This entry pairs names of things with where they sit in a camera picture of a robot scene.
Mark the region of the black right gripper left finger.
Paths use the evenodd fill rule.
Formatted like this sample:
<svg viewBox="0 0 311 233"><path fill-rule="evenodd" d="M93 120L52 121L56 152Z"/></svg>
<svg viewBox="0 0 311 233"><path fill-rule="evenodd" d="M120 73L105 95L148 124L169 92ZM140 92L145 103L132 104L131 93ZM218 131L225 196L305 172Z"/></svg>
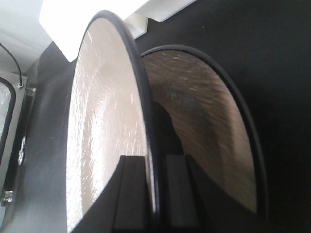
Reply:
<svg viewBox="0 0 311 233"><path fill-rule="evenodd" d="M145 159L121 156L108 184L73 232L144 233L148 218Z"/></svg>

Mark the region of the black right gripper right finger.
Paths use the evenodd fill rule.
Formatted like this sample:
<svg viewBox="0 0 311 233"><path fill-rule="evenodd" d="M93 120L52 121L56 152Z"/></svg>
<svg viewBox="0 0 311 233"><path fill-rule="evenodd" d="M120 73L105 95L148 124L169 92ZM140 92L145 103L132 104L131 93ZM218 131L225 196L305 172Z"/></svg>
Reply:
<svg viewBox="0 0 311 233"><path fill-rule="evenodd" d="M265 233L267 225L222 191L186 155L168 155L172 233Z"/></svg>

